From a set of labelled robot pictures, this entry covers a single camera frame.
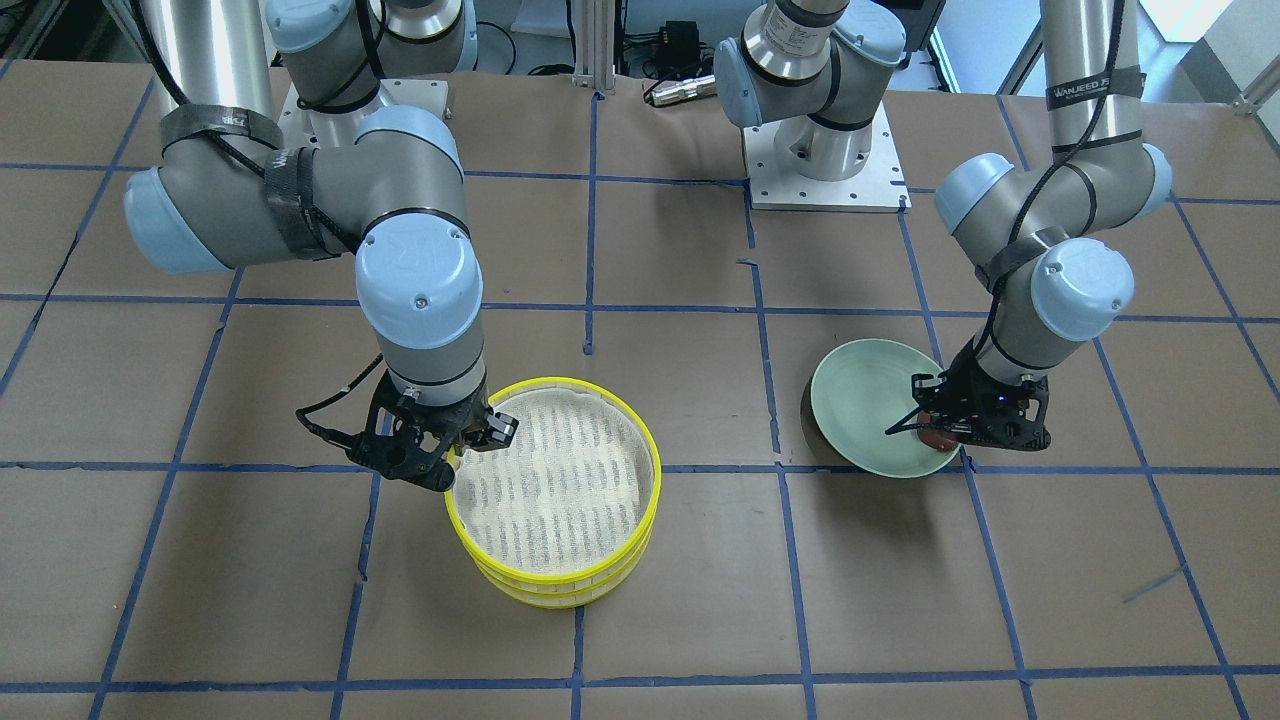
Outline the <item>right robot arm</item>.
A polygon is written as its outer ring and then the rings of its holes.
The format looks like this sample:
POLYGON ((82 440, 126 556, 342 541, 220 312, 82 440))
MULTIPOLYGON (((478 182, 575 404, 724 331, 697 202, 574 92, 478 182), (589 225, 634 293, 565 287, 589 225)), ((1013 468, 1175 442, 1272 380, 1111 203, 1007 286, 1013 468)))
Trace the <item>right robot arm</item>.
POLYGON ((125 220, 172 274, 352 255, 358 305, 387 369, 356 434, 298 421, 389 479, 436 492, 451 455, 507 448, 492 409, 483 270, 465 172, 445 122, 384 91, 383 45, 467 53, 462 1, 133 1, 172 106, 163 164, 131 177, 125 220))

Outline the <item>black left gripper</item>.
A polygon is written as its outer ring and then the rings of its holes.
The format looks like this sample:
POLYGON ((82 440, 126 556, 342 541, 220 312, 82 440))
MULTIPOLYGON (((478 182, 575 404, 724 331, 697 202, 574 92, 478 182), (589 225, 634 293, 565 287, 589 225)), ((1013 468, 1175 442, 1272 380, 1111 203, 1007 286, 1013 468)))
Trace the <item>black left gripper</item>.
POLYGON ((1016 451, 1041 451, 1051 445, 1043 415, 1050 398, 1048 380, 1030 377, 1007 386, 979 364, 975 350, 963 348, 940 375, 911 375, 916 409, 884 430, 941 429, 960 445, 1016 451))

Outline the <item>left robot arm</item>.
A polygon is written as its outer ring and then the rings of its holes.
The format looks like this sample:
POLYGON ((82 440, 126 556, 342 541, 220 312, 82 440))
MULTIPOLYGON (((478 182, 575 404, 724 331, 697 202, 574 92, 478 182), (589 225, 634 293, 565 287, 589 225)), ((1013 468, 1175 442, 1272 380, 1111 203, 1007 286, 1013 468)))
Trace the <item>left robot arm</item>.
MULTIPOLYGON (((1100 337, 1132 301, 1126 259, 1097 240, 1156 210, 1172 186, 1166 156, 1143 138, 1144 74, 1126 1, 1042 1, 1052 131, 1047 167, 1019 170, 987 152, 934 192, 947 232, 991 297, 983 327, 950 366, 911 379, 911 407, 884 436, 933 448, 1038 451, 1050 433, 1047 375, 1100 337)), ((867 145, 906 47, 901 20, 873 1, 768 1, 713 54, 730 122, 799 129, 799 168, 832 179, 829 146, 867 145)))

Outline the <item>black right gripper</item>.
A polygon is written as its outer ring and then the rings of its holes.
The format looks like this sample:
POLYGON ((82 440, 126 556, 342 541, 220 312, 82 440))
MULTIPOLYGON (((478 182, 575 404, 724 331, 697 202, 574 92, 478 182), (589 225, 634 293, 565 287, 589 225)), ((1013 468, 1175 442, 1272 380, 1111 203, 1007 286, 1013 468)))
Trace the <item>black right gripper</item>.
POLYGON ((518 419, 494 410, 484 389, 479 386, 457 402, 428 406, 398 391, 390 373, 384 373, 360 433, 360 464, 389 479, 448 491, 454 484, 449 451, 508 448, 517 432, 518 419))

